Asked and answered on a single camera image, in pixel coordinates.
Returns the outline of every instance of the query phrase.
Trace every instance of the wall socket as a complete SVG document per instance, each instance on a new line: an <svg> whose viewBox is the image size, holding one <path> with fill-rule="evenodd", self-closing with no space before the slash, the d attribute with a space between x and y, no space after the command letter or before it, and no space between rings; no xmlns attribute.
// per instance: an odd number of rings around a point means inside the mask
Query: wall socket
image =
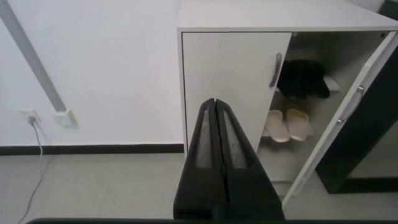
<svg viewBox="0 0 398 224"><path fill-rule="evenodd" d="M25 122L27 122L27 118L28 118L29 116L35 117L37 123L40 122L39 116L37 116L36 111L33 110L33 109L19 109L18 112L19 112L19 114L22 116L22 118L24 119Z"/></svg>
<svg viewBox="0 0 398 224"><path fill-rule="evenodd" d="M72 127L77 125L77 121L75 116L73 115L71 110L66 110L64 112L56 112L54 115L54 120L57 124Z"/></svg>

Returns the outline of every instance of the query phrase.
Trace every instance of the cabinet door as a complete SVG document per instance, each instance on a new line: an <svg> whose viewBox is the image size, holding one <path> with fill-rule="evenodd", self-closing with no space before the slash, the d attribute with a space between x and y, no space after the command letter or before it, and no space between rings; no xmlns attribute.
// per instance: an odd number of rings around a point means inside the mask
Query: cabinet door
<svg viewBox="0 0 398 224"><path fill-rule="evenodd" d="M390 32L389 35L382 41L380 46L375 50L375 52L369 57L368 61L363 65L353 85L347 92L343 102L340 104L340 107L337 109L337 112L319 139L312 154L304 164L303 169L298 174L292 187L287 192L287 195L283 201L283 206L287 203L288 199L292 195L298 194L304 183L311 176L323 155L325 155L326 151L344 126L346 119L348 119L352 111L356 109L361 97L370 87L371 83L378 75L384 64L387 62L388 58L390 57L391 53L393 53L397 45L397 32Z"/></svg>
<svg viewBox="0 0 398 224"><path fill-rule="evenodd" d="M261 32L183 33L188 147L200 105L217 98L230 105L253 149L258 149L290 36L291 33ZM270 85L274 77L275 84Z"/></svg>

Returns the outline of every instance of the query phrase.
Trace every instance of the cabinet top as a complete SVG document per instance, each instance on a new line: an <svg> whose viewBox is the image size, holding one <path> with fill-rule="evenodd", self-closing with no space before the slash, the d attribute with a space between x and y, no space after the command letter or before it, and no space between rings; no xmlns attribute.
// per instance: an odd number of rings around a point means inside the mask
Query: cabinet top
<svg viewBox="0 0 398 224"><path fill-rule="evenodd" d="M343 0L183 0L179 32L398 30L398 21Z"/></svg>

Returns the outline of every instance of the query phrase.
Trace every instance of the silver handle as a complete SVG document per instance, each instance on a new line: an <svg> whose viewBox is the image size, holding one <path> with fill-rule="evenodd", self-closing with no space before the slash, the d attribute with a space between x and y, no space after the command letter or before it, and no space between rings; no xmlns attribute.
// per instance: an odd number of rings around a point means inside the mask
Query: silver handle
<svg viewBox="0 0 398 224"><path fill-rule="evenodd" d="M275 72L274 72L274 76L272 77L271 82L269 83L269 87L274 87L274 85L276 83L276 80L278 80L281 63L282 63L282 54L281 53L277 53L276 54Z"/></svg>
<svg viewBox="0 0 398 224"><path fill-rule="evenodd" d="M355 111L356 108L358 107L359 102L361 102L362 97L363 97L363 95L364 95L364 93L365 93L365 87L359 86L359 87L356 89L356 91L358 91L359 94L361 94L361 96L359 97L358 102L356 103L354 109L351 111L351 113L350 113L346 118L338 119L338 120L337 120L337 123L338 123L338 124L343 124L343 123L354 113L354 111Z"/></svg>

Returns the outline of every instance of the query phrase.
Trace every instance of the floor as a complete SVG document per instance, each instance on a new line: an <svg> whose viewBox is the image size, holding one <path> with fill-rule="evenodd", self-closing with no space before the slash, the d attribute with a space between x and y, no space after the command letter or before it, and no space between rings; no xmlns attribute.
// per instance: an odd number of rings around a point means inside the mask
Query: floor
<svg viewBox="0 0 398 224"><path fill-rule="evenodd" d="M17 223L39 180L38 156L0 157L0 223ZM172 218L183 154L44 156L28 222L39 217ZM288 219L396 219L398 194L328 195L317 175Z"/></svg>

